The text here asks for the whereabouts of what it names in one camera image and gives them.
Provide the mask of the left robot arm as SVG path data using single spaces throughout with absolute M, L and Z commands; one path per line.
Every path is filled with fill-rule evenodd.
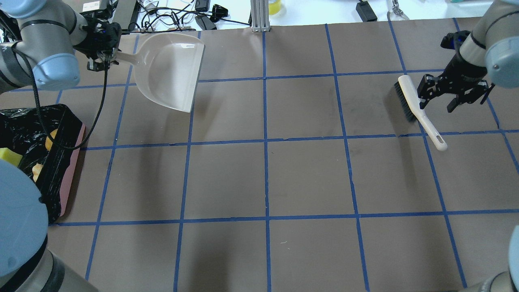
M 122 28 L 82 15 L 61 0 L 2 0 L 1 15 L 17 20 L 19 33 L 1 44 L 1 93 L 31 86 L 39 124 L 52 141 L 52 155 L 81 148 L 79 138 L 60 144 L 65 124 L 52 136 L 41 114 L 39 91 L 75 87 L 80 80 L 75 51 L 88 69 L 106 75 L 116 61 Z M 17 166 L 1 161 L 1 290 L 3 292 L 97 292 L 98 288 L 48 249 L 48 211 L 38 185 Z

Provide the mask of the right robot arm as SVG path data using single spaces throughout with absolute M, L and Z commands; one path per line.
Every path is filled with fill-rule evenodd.
M 518 87 L 518 2 L 495 0 L 472 30 L 447 33 L 441 48 L 454 52 L 441 74 L 424 74 L 417 88 L 405 87 L 405 77 L 395 83 L 401 88 L 402 106 L 410 122 L 419 121 L 434 146 L 445 151 L 447 144 L 430 122 L 425 107 L 434 98 L 452 94 L 448 113 L 461 105 L 483 105 L 495 87 Z

